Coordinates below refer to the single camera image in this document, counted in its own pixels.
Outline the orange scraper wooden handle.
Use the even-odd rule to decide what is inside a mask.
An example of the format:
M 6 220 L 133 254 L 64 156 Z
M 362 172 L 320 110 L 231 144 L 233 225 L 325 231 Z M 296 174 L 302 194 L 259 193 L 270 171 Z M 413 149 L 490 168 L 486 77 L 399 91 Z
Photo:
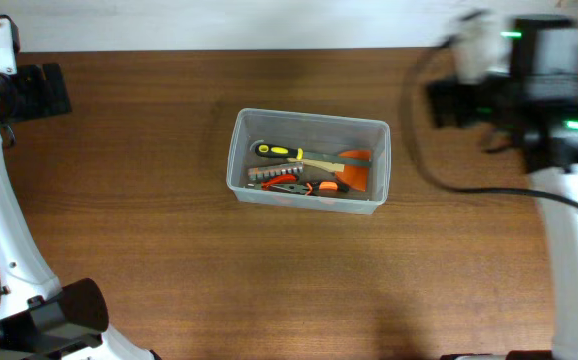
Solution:
M 369 160 L 371 162 L 372 152 L 370 150 L 348 150 L 339 153 L 338 155 L 335 156 Z M 289 161 L 303 162 L 305 165 L 313 166 L 326 172 L 333 173 L 340 182 L 344 183 L 345 185 L 349 186 L 354 190 L 360 192 L 365 192 L 367 190 L 369 169 L 371 168 L 372 163 L 369 168 L 365 168 L 359 166 L 329 163 L 324 161 L 307 160 L 307 159 L 297 160 L 290 158 Z

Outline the orange black needle-nose pliers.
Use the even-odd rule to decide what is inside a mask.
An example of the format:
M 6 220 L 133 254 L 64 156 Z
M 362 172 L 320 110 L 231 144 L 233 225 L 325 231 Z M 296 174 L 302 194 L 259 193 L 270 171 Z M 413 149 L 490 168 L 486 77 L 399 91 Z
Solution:
M 348 193 L 350 191 L 348 186 L 333 181 L 306 182 L 303 184 L 274 184 L 269 185 L 267 189 L 304 196 L 324 196 L 329 193 Z

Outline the small red-handled pliers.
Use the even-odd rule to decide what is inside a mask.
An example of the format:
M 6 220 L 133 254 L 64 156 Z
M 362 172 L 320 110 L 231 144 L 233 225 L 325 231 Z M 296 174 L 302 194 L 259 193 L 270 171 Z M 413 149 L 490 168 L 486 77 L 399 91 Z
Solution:
M 296 183 L 299 180 L 299 177 L 292 174 L 285 174 L 276 176 L 274 178 L 268 179 L 267 181 L 263 181 L 261 183 L 249 183 L 247 188 L 255 189 L 255 190 L 267 190 L 272 185 L 279 185 L 279 184 L 289 184 L 289 183 Z

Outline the file with yellow-black handle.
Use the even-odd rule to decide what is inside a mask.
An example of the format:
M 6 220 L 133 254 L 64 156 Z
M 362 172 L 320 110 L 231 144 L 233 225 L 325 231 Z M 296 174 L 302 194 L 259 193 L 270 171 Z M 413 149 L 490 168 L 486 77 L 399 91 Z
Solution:
M 314 153 L 303 150 L 302 148 L 289 148 L 269 143 L 260 143 L 254 147 L 254 152 L 265 158 L 282 158 L 282 159 L 297 159 L 297 160 L 316 160 L 329 163 L 338 163 L 344 165 L 352 165 L 369 168 L 371 162 L 369 160 L 361 160 L 356 158 L 341 157 L 335 155 L 328 155 L 322 153 Z

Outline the orange socket bit holder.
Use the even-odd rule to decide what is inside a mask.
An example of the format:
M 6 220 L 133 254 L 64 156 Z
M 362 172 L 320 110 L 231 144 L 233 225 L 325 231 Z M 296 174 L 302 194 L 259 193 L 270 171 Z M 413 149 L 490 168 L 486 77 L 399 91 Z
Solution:
M 299 175 L 303 172 L 303 162 L 289 162 L 263 167 L 252 167 L 247 170 L 247 176 L 251 181 L 263 181 L 282 175 Z

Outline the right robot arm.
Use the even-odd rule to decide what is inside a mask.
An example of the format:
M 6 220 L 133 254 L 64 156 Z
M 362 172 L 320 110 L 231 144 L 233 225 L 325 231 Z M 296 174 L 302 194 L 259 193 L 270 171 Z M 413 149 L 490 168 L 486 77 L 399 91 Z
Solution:
M 488 123 L 519 151 L 543 218 L 555 295 L 544 357 L 578 359 L 578 20 L 519 15 L 499 32 L 476 11 L 458 21 L 447 47 L 455 74 L 426 88 L 434 123 Z

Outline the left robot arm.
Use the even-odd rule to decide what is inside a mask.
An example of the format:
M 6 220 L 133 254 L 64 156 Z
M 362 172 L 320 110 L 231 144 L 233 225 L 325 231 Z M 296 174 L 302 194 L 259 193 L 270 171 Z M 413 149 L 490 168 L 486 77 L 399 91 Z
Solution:
M 3 137 L 16 122 L 69 113 L 56 63 L 0 72 L 0 359 L 155 359 L 109 320 L 90 278 L 62 285 L 38 250 L 6 170 Z

